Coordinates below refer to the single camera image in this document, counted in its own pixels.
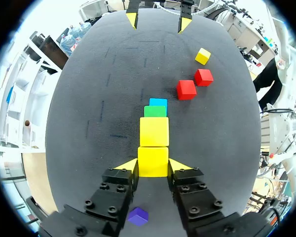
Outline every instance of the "bolt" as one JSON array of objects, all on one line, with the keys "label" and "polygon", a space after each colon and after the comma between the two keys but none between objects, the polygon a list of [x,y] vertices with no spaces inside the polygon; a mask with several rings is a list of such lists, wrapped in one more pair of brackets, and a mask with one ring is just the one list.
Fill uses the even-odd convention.
[{"label": "bolt", "polygon": [[126,189],[125,189],[124,185],[118,185],[118,186],[117,186],[117,191],[118,191],[119,193],[123,193],[123,192],[126,191]]},{"label": "bolt", "polygon": [[108,213],[109,213],[110,215],[112,215],[112,216],[115,216],[115,215],[117,214],[117,209],[116,209],[116,207],[115,207],[115,206],[110,206],[110,207],[108,208]]},{"label": "bolt", "polygon": [[227,232],[227,233],[235,233],[236,230],[233,226],[230,226],[230,225],[226,225],[223,229],[224,232]]},{"label": "bolt", "polygon": [[101,183],[100,189],[109,189],[109,185],[107,183]]},{"label": "bolt", "polygon": [[189,186],[184,185],[184,186],[181,187],[181,190],[182,190],[184,193],[186,193],[187,191],[189,191]]},{"label": "bolt", "polygon": [[85,236],[87,234],[87,229],[84,226],[77,226],[74,229],[74,233],[76,236]]},{"label": "bolt", "polygon": [[206,188],[207,188],[206,184],[204,184],[204,183],[200,183],[200,184],[198,184],[198,186],[199,186],[201,189],[206,189]]},{"label": "bolt", "polygon": [[88,209],[94,207],[94,204],[90,199],[87,199],[84,203],[85,203],[85,207]]},{"label": "bolt", "polygon": [[200,209],[197,206],[193,206],[188,210],[190,215],[196,215],[200,212]]},{"label": "bolt", "polygon": [[222,207],[222,201],[221,200],[216,200],[214,202],[214,206],[216,206],[216,207]]}]

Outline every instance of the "plastic bottle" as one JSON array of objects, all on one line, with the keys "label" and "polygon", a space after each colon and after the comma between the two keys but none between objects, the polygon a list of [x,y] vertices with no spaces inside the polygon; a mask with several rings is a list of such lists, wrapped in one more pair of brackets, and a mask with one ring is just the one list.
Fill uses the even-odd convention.
[{"label": "plastic bottle", "polygon": [[79,41],[81,40],[80,34],[81,34],[80,27],[73,27],[73,25],[70,26],[68,30],[68,35],[72,35],[75,38],[75,41],[77,43],[79,43]]},{"label": "plastic bottle", "polygon": [[62,34],[61,37],[62,39],[60,41],[60,47],[68,56],[70,56],[76,48],[77,43],[72,35],[65,36]]},{"label": "plastic bottle", "polygon": [[91,28],[90,22],[80,22],[81,28],[81,38],[87,33],[87,31]]}]

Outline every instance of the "round tabletop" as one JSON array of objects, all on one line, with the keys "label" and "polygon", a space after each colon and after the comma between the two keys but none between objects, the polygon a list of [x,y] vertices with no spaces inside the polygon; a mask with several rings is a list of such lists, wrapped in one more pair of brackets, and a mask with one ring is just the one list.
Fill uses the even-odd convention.
[{"label": "round tabletop", "polygon": [[[102,17],[67,61],[50,106],[46,162],[58,207],[83,211],[101,175],[137,157],[139,121],[149,98],[168,99],[169,157],[199,167],[223,214],[242,213],[259,167],[260,119],[246,63],[228,32],[201,16],[178,34],[179,18],[140,9],[137,30],[125,11]],[[211,52],[203,66],[195,56]],[[210,69],[214,82],[177,99],[181,79]],[[120,236],[182,237],[166,178],[140,178],[133,207],[149,213],[140,228],[125,222]]]}]

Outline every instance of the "stacked blocks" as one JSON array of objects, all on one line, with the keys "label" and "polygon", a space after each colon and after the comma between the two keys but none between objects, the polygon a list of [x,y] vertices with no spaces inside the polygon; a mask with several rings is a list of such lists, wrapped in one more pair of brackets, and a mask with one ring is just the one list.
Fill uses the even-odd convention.
[{"label": "stacked blocks", "polygon": [[167,99],[150,98],[149,105],[150,106],[165,106],[166,107],[166,116],[167,116],[167,112],[168,112],[168,100]]},{"label": "stacked blocks", "polygon": [[197,62],[199,62],[200,64],[205,65],[207,63],[207,61],[209,60],[209,57],[210,56],[211,56],[211,53],[210,52],[208,52],[207,50],[201,48],[198,51],[198,53],[197,53],[197,55],[195,57],[195,60]]},{"label": "stacked blocks", "polygon": [[209,86],[213,81],[213,75],[208,69],[198,69],[194,75],[195,83],[198,86]]},{"label": "stacked blocks", "polygon": [[128,215],[128,221],[136,226],[144,225],[149,219],[148,212],[142,210],[140,207],[136,207]]},{"label": "stacked blocks", "polygon": [[145,106],[144,107],[145,117],[166,117],[166,107],[165,106]]},{"label": "stacked blocks", "polygon": [[169,118],[167,100],[151,98],[140,118],[139,177],[167,177]]},{"label": "stacked blocks", "polygon": [[169,118],[140,118],[140,146],[164,147],[169,145]]},{"label": "stacked blocks", "polygon": [[138,147],[139,177],[168,176],[167,147]]},{"label": "stacked blocks", "polygon": [[177,85],[178,99],[179,100],[191,100],[197,92],[192,80],[180,80]]}]

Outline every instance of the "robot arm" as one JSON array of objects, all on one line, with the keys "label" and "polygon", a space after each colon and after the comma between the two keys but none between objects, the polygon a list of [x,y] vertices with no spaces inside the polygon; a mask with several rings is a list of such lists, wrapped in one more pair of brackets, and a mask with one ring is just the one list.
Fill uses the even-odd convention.
[{"label": "robot arm", "polygon": [[[138,162],[134,159],[102,175],[98,190],[84,203],[85,212],[68,205],[53,212],[40,225],[42,237],[117,237],[124,227],[129,205],[138,183]],[[203,182],[203,173],[175,160],[168,162],[168,185],[189,237],[267,236],[272,227],[258,213],[241,216],[221,213],[222,201]]]}]

